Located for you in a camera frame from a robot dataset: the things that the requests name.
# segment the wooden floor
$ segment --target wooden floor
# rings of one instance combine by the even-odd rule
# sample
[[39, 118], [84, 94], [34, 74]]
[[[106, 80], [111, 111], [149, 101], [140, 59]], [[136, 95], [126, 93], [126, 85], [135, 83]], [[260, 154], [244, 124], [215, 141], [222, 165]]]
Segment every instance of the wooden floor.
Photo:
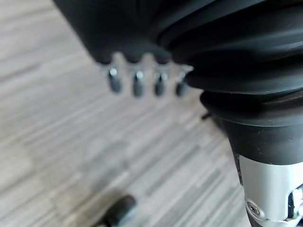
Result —
[[0, 0], [0, 227], [89, 227], [125, 193], [139, 203], [127, 227], [248, 227], [200, 91], [137, 100], [123, 78], [110, 93], [50, 1]]

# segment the gray wood grain floor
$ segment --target gray wood grain floor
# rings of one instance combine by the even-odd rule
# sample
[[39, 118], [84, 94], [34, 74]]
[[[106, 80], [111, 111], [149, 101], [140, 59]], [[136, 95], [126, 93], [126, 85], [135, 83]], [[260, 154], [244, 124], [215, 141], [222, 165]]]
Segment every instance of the gray wood grain floor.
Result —
[[125, 193], [139, 202], [127, 227], [248, 227], [200, 91], [156, 99], [149, 69], [137, 100], [100, 72], [50, 1], [0, 0], [0, 227], [89, 227]]

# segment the black rubber cap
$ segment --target black rubber cap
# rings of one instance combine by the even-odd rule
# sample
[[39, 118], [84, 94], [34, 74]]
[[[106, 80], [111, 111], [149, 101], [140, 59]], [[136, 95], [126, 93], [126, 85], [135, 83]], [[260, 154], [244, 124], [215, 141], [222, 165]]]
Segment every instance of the black rubber cap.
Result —
[[176, 95], [178, 97], [184, 97], [186, 95], [188, 91], [188, 86], [185, 82], [181, 81], [178, 82], [177, 86], [176, 86]]
[[157, 97], [161, 97], [161, 96], [164, 95], [164, 93], [165, 93], [165, 83], [161, 78], [159, 78], [158, 81], [156, 82], [154, 89], [155, 89], [155, 95]]
[[136, 206], [137, 202], [133, 196], [122, 197], [107, 210], [103, 221], [107, 227], [120, 227], [134, 216]]
[[113, 92], [115, 93], [122, 92], [122, 83], [120, 78], [109, 77], [108, 80], [109, 80], [109, 87]]
[[133, 83], [133, 94], [135, 97], [140, 98], [144, 94], [144, 86], [141, 79], [138, 79], [137, 77], [134, 78]]

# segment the black plastic part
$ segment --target black plastic part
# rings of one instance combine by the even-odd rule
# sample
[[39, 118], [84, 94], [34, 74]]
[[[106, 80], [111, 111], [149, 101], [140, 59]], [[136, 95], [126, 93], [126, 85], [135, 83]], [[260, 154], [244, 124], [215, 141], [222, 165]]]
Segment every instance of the black plastic part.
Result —
[[108, 76], [110, 89], [119, 94], [122, 92], [122, 82], [118, 76]]
[[161, 77], [159, 77], [159, 79], [156, 81], [155, 87], [154, 87], [155, 95], [157, 97], [161, 97], [164, 95], [165, 90], [166, 90], [165, 82], [164, 82], [164, 80], [161, 79]]
[[290, 165], [303, 162], [303, 124], [258, 127], [222, 121], [234, 154], [251, 160]]
[[176, 86], [176, 95], [181, 98], [184, 97], [187, 94], [187, 92], [188, 92], [188, 86], [186, 82], [184, 81], [178, 82]]
[[144, 85], [142, 79], [134, 77], [133, 82], [133, 94], [135, 97], [139, 98], [142, 97], [144, 94]]
[[131, 195], [127, 195], [111, 206], [103, 216], [107, 227], [120, 227], [129, 221], [135, 214], [137, 202]]
[[252, 216], [247, 212], [247, 215], [248, 215], [248, 219], [250, 220], [250, 224], [251, 224], [251, 227], [262, 227], [261, 225], [259, 225], [258, 222], [256, 222]]

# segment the black rubber cover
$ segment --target black rubber cover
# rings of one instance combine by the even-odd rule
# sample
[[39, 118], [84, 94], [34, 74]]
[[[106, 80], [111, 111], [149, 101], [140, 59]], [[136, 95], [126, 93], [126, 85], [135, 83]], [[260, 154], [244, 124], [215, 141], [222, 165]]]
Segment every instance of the black rubber cover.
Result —
[[258, 127], [228, 121], [222, 124], [234, 154], [273, 165], [303, 162], [303, 125]]
[[170, 59], [167, 51], [150, 42], [145, 32], [138, 29], [120, 0], [54, 2], [97, 62], [110, 62], [113, 52], [122, 52], [130, 62], [138, 62], [147, 52], [158, 61]]

